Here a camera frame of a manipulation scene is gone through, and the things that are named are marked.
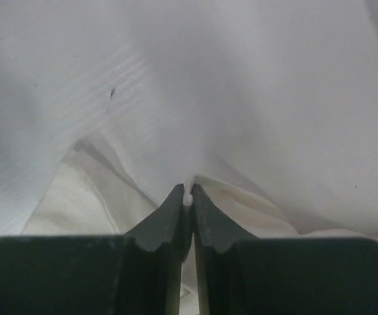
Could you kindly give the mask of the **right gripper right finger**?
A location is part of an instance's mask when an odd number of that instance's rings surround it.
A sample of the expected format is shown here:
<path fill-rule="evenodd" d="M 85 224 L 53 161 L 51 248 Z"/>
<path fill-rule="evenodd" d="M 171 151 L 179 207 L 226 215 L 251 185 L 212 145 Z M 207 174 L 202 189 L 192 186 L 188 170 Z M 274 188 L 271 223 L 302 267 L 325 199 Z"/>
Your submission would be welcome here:
<path fill-rule="evenodd" d="M 377 241 L 258 238 L 192 195 L 201 314 L 378 314 Z"/>

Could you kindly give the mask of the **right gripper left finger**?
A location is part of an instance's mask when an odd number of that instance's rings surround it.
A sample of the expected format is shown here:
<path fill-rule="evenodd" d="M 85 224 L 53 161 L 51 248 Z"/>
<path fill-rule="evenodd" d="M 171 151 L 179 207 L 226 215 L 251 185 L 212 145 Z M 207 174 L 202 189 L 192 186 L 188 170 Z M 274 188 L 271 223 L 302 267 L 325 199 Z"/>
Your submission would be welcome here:
<path fill-rule="evenodd" d="M 177 314 L 183 195 L 125 234 L 0 237 L 0 314 Z"/>

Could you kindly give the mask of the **cream white t shirt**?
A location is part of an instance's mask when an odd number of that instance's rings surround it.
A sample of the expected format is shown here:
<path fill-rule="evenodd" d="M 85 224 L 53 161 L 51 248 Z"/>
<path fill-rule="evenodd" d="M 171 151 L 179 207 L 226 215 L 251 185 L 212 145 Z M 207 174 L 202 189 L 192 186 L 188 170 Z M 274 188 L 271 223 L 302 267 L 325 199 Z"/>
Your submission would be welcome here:
<path fill-rule="evenodd" d="M 192 189 L 258 238 L 378 242 L 378 1 L 0 1 L 0 237 L 125 234 Z"/>

